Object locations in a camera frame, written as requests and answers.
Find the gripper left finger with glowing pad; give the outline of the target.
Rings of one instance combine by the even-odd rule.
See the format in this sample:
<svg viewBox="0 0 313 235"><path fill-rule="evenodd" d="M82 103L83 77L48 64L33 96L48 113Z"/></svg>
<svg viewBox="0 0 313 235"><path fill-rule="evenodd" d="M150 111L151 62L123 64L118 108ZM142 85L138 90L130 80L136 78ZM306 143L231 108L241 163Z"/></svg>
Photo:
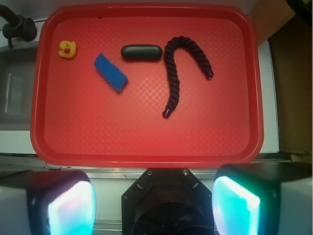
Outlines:
<svg viewBox="0 0 313 235"><path fill-rule="evenodd" d="M2 235L90 235L95 216L95 189L83 171L0 174Z"/></svg>

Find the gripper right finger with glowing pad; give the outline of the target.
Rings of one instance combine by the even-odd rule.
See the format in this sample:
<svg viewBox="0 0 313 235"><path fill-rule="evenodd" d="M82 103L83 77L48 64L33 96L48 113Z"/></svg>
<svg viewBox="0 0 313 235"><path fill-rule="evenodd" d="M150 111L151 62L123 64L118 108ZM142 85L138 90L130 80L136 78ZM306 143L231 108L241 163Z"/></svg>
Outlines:
<svg viewBox="0 0 313 235"><path fill-rule="evenodd" d="M214 180L212 210L221 235L311 235L313 166L224 164Z"/></svg>

